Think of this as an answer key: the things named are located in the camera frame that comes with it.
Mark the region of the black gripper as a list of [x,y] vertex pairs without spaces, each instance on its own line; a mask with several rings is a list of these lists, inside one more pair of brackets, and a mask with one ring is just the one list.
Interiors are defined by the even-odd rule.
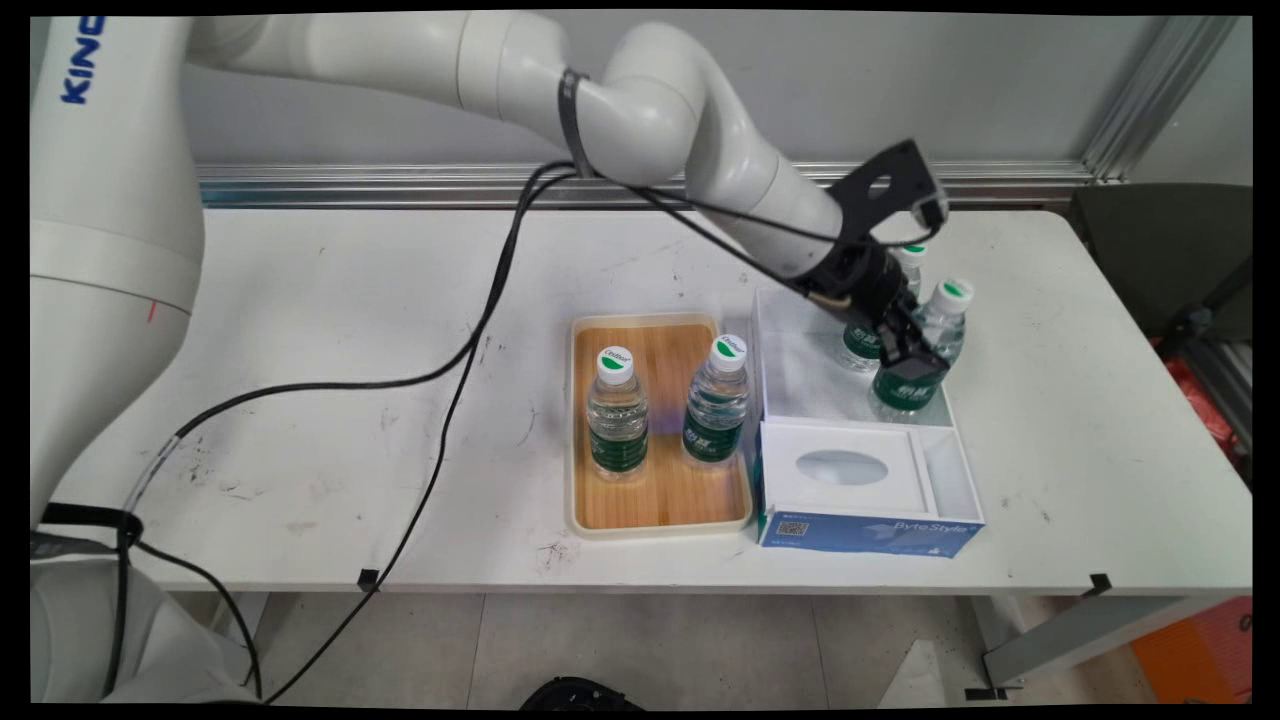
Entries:
[[950,360],[925,338],[914,316],[920,304],[890,249],[837,243],[797,277],[797,286],[822,297],[841,322],[882,332],[881,375],[924,383],[950,372]]

